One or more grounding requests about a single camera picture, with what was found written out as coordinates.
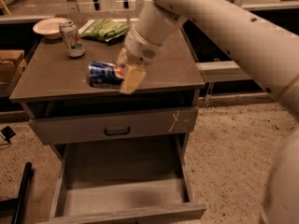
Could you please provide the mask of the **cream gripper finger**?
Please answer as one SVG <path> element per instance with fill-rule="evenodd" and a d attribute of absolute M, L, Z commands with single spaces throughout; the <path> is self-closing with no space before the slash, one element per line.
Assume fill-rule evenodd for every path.
<path fill-rule="evenodd" d="M 128 59 L 127 59 L 127 55 L 126 55 L 126 49 L 125 48 L 122 48 L 121 51 L 120 51 L 120 54 L 117 58 L 117 65 L 121 65 L 121 66 L 125 66 L 128 62 Z"/>
<path fill-rule="evenodd" d="M 134 93 L 146 76 L 146 71 L 142 66 L 127 64 L 124 69 L 124 79 L 121 83 L 120 93 Z"/>

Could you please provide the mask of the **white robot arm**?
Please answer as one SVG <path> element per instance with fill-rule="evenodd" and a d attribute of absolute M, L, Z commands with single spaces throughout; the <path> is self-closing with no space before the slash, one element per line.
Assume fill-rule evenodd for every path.
<path fill-rule="evenodd" d="M 299 36 L 226 0 L 151 0 L 125 38 L 118 63 L 121 92 L 133 93 L 162 50 L 188 19 L 264 91 L 299 118 Z M 279 150 L 268 177 L 261 224 L 299 224 L 299 129 Z"/>

